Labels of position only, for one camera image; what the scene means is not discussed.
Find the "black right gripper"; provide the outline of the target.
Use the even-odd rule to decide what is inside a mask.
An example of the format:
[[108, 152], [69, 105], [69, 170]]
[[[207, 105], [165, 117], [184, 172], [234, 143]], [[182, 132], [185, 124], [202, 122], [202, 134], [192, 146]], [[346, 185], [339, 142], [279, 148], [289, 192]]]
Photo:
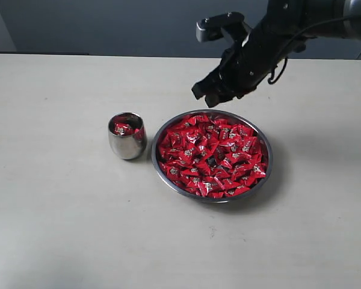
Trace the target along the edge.
[[292, 39], [302, 27], [301, 18], [301, 13], [267, 13], [253, 28], [245, 23], [247, 37], [233, 41], [219, 65], [193, 85], [194, 97], [205, 97], [208, 108], [214, 108], [256, 90], [280, 60], [304, 45], [303, 40]]

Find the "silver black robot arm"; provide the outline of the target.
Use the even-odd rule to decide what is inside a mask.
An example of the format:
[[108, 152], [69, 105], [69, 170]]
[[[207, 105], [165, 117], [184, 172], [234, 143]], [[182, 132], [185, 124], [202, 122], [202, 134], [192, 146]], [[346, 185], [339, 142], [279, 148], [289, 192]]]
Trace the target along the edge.
[[318, 37], [361, 40], [361, 1], [268, 1], [265, 16], [253, 28], [239, 12], [202, 19], [196, 25], [199, 42], [229, 38], [219, 65], [191, 89], [209, 108], [241, 99], [265, 79], [280, 77], [280, 62], [306, 49]]

